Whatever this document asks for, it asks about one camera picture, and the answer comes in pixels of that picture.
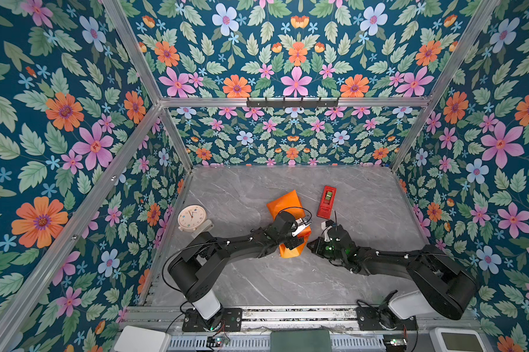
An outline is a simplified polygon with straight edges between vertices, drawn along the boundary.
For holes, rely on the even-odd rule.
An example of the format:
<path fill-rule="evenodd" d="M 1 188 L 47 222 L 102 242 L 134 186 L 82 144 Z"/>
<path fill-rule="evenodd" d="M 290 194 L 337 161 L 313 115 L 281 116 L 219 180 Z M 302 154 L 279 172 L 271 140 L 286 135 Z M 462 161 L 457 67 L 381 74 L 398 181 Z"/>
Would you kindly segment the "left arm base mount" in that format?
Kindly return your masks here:
<path fill-rule="evenodd" d="M 220 308 L 216 315 L 204 319 L 194 308 L 185 313 L 183 332 L 239 332 L 243 321 L 241 308 Z"/>

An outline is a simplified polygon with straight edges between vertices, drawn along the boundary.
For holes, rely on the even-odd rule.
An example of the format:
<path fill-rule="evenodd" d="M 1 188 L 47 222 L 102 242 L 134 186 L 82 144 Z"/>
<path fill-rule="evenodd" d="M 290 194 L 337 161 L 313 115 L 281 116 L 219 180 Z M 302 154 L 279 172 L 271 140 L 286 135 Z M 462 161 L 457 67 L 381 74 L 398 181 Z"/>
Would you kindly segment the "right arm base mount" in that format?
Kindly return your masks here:
<path fill-rule="evenodd" d="M 357 321 L 362 331 L 416 331 L 417 324 L 412 318 L 399 319 L 387 307 L 374 307 L 365 303 L 358 303 L 355 308 Z"/>

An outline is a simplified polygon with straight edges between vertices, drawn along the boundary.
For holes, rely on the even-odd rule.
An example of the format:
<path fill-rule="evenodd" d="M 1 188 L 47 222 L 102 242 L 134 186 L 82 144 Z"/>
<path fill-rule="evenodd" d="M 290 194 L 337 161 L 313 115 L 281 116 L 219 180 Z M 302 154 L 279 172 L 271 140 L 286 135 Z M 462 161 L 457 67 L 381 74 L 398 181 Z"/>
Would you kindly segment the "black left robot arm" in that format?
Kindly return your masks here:
<path fill-rule="evenodd" d="M 204 231 L 172 255 L 166 273 L 204 322 L 212 324 L 223 315 L 223 305 L 213 286 L 225 267 L 239 260 L 267 257 L 281 245 L 299 247 L 304 244 L 300 234 L 310 224 L 310 216 L 298 219 L 283 210 L 267 227 L 251 230 L 246 236 L 221 238 Z"/>

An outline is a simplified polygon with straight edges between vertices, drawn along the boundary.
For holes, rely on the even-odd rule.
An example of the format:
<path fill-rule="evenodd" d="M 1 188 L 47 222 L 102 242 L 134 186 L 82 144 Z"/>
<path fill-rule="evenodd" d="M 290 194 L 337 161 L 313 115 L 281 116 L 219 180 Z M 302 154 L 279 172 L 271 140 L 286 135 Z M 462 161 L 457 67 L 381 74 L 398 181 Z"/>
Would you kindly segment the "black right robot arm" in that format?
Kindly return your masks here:
<path fill-rule="evenodd" d="M 468 270 L 433 245 L 410 252 L 358 246 L 340 224 L 328 221 L 323 234 L 307 243 L 331 265 L 363 276 L 386 275 L 410 280 L 428 305 L 451 320 L 462 318 L 480 284 Z"/>

